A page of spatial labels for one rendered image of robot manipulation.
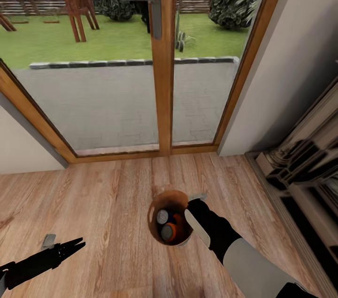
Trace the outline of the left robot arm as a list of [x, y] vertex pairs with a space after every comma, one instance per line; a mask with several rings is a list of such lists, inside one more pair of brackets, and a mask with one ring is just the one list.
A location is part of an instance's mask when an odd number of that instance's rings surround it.
[[54, 244], [55, 238], [56, 234], [46, 234], [40, 248], [41, 252], [18, 263], [13, 261], [0, 267], [0, 298], [7, 288], [12, 290], [51, 268], [57, 268], [61, 261], [85, 247], [85, 242], [80, 243], [83, 238]]

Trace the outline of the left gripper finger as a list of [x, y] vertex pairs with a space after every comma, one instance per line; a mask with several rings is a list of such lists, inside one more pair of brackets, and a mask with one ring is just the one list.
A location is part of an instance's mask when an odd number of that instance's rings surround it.
[[70, 248], [72, 246], [75, 246], [77, 245], [78, 243], [80, 243], [81, 241], [83, 241], [83, 238], [78, 238], [78, 239], [75, 239], [73, 241], [69, 241], [69, 242], [66, 242], [66, 243], [63, 243], [63, 244], [58, 244], [58, 249], [59, 249], [59, 252], [62, 251], [62, 250], [65, 250], [67, 248]]
[[60, 265], [61, 261], [64, 261], [65, 259], [70, 257], [72, 254], [76, 253], [83, 247], [85, 247], [85, 242], [60, 251], [60, 253], [58, 254], [58, 264]]

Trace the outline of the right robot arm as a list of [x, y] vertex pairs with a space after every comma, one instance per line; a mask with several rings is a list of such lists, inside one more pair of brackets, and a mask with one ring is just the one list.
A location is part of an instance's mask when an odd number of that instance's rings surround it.
[[242, 238], [224, 217], [210, 211], [206, 191], [188, 196], [187, 222], [240, 288], [245, 298], [318, 298]]

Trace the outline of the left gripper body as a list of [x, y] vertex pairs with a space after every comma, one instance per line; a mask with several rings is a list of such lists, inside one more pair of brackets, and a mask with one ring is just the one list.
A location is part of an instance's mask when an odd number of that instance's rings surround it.
[[46, 272], [49, 269], [55, 269], [58, 264], [58, 243], [54, 245], [53, 249], [46, 249], [42, 252], [34, 254], [27, 258], [26, 261], [26, 276], [30, 280], [39, 274]]

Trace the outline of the trash can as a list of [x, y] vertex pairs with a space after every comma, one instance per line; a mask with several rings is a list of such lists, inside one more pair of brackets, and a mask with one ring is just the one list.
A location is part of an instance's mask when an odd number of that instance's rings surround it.
[[172, 247], [182, 246], [188, 242], [194, 229], [189, 224], [187, 224], [187, 222], [184, 223], [183, 229], [185, 239], [180, 243], [180, 245], [171, 245], [165, 240], [165, 238], [163, 238], [162, 228], [158, 225], [156, 221], [156, 216], [158, 215], [158, 212], [163, 209], [167, 210], [171, 214], [177, 212], [184, 216], [184, 211], [188, 206], [188, 202], [188, 195], [179, 190], [164, 191], [153, 199], [148, 209], [147, 225], [153, 238], [160, 244]]

